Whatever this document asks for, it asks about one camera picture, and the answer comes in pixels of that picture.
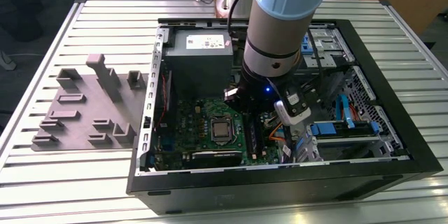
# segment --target power supply label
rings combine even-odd
[[[224,35],[188,35],[187,49],[224,49]]]

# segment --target white label sticker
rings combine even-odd
[[[283,146],[283,152],[287,154],[288,157],[291,157],[291,150],[287,145]]]
[[[290,102],[291,105],[295,105],[299,102],[298,94],[292,94],[287,98],[288,98],[288,102]]]
[[[224,35],[188,35],[187,49],[223,49]]]
[[[316,44],[316,47],[322,47],[322,42],[320,42],[320,40],[319,40],[319,41],[315,41],[315,44]]]

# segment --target blue plastic clip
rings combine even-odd
[[[340,108],[340,103],[343,102],[343,111],[344,111],[344,121],[348,124],[348,128],[355,128],[354,120],[352,120],[352,114],[350,112],[350,106],[348,106],[348,97],[344,94],[340,94],[338,96],[336,100],[336,120],[343,120],[342,119],[342,108]]]
[[[375,121],[371,122],[372,130],[375,134],[380,133],[380,127]]]
[[[336,134],[335,125],[332,123],[316,123],[319,132],[322,135],[334,135]]]
[[[318,129],[318,125],[316,124],[311,125],[311,132],[314,133],[314,136],[319,135],[319,129]]]
[[[302,40],[300,51],[302,51],[303,55],[312,55],[315,53],[314,48],[308,44],[308,36],[307,35],[306,35],[306,37],[303,37],[303,40]]]
[[[299,141],[298,144],[296,144],[296,151],[299,150],[302,144],[303,144],[303,137],[300,138],[300,141]]]

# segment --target table surface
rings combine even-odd
[[[147,219],[175,223],[390,223],[448,217],[447,71],[394,10],[379,2],[324,1],[315,18],[350,19],[446,169],[359,202],[163,217],[126,194],[132,151],[34,152],[62,68],[80,74],[87,54],[106,55],[118,73],[148,73],[158,18],[215,17],[192,0],[88,0],[75,4],[0,138],[0,223],[82,223]]]

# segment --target cpu socket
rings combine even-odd
[[[218,145],[226,145],[234,139],[232,136],[232,119],[231,118],[215,118],[212,123],[212,141]]]

